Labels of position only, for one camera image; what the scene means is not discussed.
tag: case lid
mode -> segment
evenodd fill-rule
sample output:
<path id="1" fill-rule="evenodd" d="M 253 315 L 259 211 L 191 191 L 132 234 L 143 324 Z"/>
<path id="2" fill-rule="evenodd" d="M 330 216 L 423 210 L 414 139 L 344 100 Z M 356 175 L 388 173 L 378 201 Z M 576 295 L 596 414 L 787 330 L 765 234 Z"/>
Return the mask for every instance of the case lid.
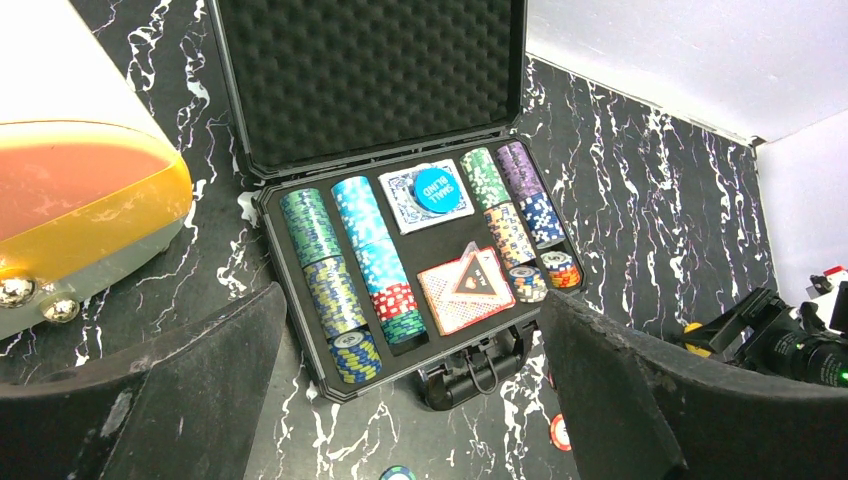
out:
<path id="1" fill-rule="evenodd" d="M 213 0 L 248 167 L 263 178 L 502 131 L 526 0 Z"/>

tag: poker chip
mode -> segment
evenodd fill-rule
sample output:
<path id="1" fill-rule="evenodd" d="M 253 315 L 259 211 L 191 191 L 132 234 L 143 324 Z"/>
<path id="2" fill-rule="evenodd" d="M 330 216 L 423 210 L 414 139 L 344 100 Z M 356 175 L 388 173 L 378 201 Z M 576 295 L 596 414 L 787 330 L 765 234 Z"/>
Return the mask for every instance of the poker chip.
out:
<path id="1" fill-rule="evenodd" d="M 462 156 L 459 163 L 468 175 L 471 191 L 483 210 L 510 200 L 498 167 L 487 148 L 471 150 Z"/>
<path id="2" fill-rule="evenodd" d="M 574 265 L 574 259 L 565 252 L 545 252 L 540 257 L 549 272 L 561 272 Z"/>
<path id="3" fill-rule="evenodd" d="M 385 322 L 401 313 L 418 308 L 412 287 L 408 283 L 398 283 L 371 295 L 377 318 Z"/>
<path id="4" fill-rule="evenodd" d="M 380 480 L 416 480 L 416 478 L 415 474 L 412 473 L 412 470 L 402 465 L 395 465 L 383 472 L 383 474 L 380 475 Z"/>
<path id="5" fill-rule="evenodd" d="M 399 283 L 409 283 L 400 256 L 390 239 L 378 240 L 353 252 L 368 295 L 374 295 L 380 290 Z"/>
<path id="6" fill-rule="evenodd" d="M 303 273 L 325 337 L 333 338 L 366 324 L 344 258 L 325 258 L 304 267 Z"/>
<path id="7" fill-rule="evenodd" d="M 367 330 L 353 330 L 330 342 L 339 376 L 345 383 L 362 383 L 380 373 L 382 363 L 374 338 Z"/>
<path id="8" fill-rule="evenodd" d="M 548 383 L 550 384 L 551 389 L 556 392 L 556 382 L 554 381 L 554 375 L 553 375 L 553 372 L 551 372 L 550 367 L 548 367 L 547 377 L 548 377 Z"/>
<path id="9" fill-rule="evenodd" d="M 295 190 L 280 200 L 280 206 L 301 267 L 342 254 L 318 190 Z"/>
<path id="10" fill-rule="evenodd" d="M 459 184 L 441 168 L 426 168 L 415 176 L 416 202 L 428 211 L 445 214 L 459 205 Z"/>
<path id="11" fill-rule="evenodd" d="M 551 422 L 551 441 L 558 449 L 563 452 L 571 451 L 571 440 L 568 438 L 568 432 L 565 430 L 565 419 L 561 413 L 558 413 Z"/>
<path id="12" fill-rule="evenodd" d="M 571 255 L 565 252 L 545 252 L 541 258 L 554 288 L 570 288 L 580 284 L 580 271 Z"/>
<path id="13" fill-rule="evenodd" d="M 515 297 L 524 303 L 536 303 L 545 299 L 548 286 L 542 271 L 536 267 L 519 266 L 509 270 L 509 279 L 515 288 Z"/>
<path id="14" fill-rule="evenodd" d="M 521 142 L 504 145 L 498 149 L 496 157 L 510 190 L 517 198 L 528 198 L 545 191 L 530 155 Z"/>
<path id="15" fill-rule="evenodd" d="M 400 313 L 382 322 L 383 334 L 389 345 L 398 345 L 427 332 L 424 319 L 417 309 Z"/>
<path id="16" fill-rule="evenodd" d="M 389 238 L 389 230 L 367 178 L 346 178 L 335 184 L 332 192 L 354 250 Z"/>
<path id="17" fill-rule="evenodd" d="M 577 265 L 571 265 L 565 270 L 551 272 L 551 283 L 555 288 L 570 288 L 580 283 L 580 271 Z"/>
<path id="18" fill-rule="evenodd" d="M 524 225 L 512 203 L 503 203 L 483 212 L 504 266 L 512 268 L 536 258 Z"/>
<path id="19" fill-rule="evenodd" d="M 565 230 L 547 193 L 526 197 L 519 202 L 519 207 L 537 248 L 548 248 L 565 240 Z"/>

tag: black marble surface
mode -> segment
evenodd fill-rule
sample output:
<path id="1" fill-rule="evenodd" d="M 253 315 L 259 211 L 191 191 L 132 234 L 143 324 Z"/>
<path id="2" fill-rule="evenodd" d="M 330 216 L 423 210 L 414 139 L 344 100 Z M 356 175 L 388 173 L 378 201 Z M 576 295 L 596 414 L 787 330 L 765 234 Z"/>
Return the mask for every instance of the black marble surface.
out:
<path id="1" fill-rule="evenodd" d="M 170 250 L 93 298 L 81 318 L 0 342 L 7 382 L 102 358 L 274 276 L 250 204 L 263 183 L 235 162 L 204 1 L 73 3 L 182 152 L 195 201 Z M 591 275 L 587 303 L 661 334 L 711 320 L 753 287 L 775 286 L 750 149 L 539 60 L 527 76 L 519 131 Z M 495 394 L 433 413 L 405 381 L 345 406 L 323 400 L 287 332 L 246 477 L 372 479 L 403 464 L 419 479 L 577 478 L 572 454 L 549 441 L 559 407 L 538 340 L 527 367 Z"/>

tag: chrome ball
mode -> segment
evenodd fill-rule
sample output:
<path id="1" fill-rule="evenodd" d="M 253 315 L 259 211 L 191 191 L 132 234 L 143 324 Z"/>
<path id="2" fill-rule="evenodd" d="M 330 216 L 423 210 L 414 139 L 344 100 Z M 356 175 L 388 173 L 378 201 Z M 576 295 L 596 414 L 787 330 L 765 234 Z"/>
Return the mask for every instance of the chrome ball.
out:
<path id="1" fill-rule="evenodd" d="M 73 320 L 79 313 L 80 305 L 70 298 L 55 298 L 41 305 L 41 314 L 45 320 L 53 323 L 65 323 Z"/>
<path id="2" fill-rule="evenodd" d="M 36 290 L 38 285 L 27 277 L 2 278 L 0 279 L 0 307 L 22 307 L 32 300 Z"/>

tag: purple poker chip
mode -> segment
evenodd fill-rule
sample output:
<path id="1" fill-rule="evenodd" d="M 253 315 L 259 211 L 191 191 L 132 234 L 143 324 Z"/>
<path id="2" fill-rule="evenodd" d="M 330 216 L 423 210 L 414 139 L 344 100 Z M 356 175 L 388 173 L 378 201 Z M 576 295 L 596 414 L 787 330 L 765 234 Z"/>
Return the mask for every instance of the purple poker chip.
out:
<path id="1" fill-rule="evenodd" d="M 499 148 L 497 158 L 506 173 L 509 188 L 516 197 L 527 198 L 545 191 L 521 142 L 512 142 Z"/>

